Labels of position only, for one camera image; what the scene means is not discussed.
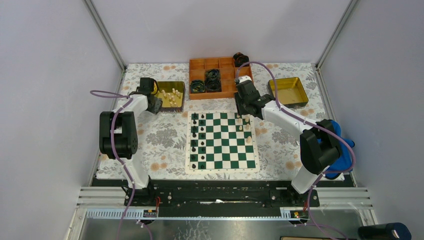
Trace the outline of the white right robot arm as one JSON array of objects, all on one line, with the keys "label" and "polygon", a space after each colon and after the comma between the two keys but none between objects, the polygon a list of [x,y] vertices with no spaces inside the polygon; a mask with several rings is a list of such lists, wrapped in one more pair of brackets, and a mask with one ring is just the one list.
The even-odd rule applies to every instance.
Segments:
[{"label": "white right robot arm", "polygon": [[250,80],[237,80],[234,94],[239,115],[251,115],[273,123],[290,133],[300,144],[302,167],[291,181],[287,201],[293,206],[301,205],[306,192],[342,155],[343,151],[330,120],[314,122],[282,105],[275,97],[261,95]]}]

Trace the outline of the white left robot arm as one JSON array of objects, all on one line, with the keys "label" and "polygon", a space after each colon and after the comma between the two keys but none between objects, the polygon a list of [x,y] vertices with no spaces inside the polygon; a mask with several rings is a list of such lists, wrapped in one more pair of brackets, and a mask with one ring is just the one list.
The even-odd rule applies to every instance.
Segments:
[{"label": "white left robot arm", "polygon": [[96,97],[124,99],[124,104],[99,116],[99,150],[109,159],[117,160],[125,172],[130,189],[136,189],[136,199],[144,206],[152,204],[155,192],[148,187],[150,177],[146,168],[133,156],[138,150],[136,120],[143,112],[158,114],[163,100],[154,95],[158,83],[150,77],[142,77],[135,91],[123,95],[103,90],[92,90]]}]

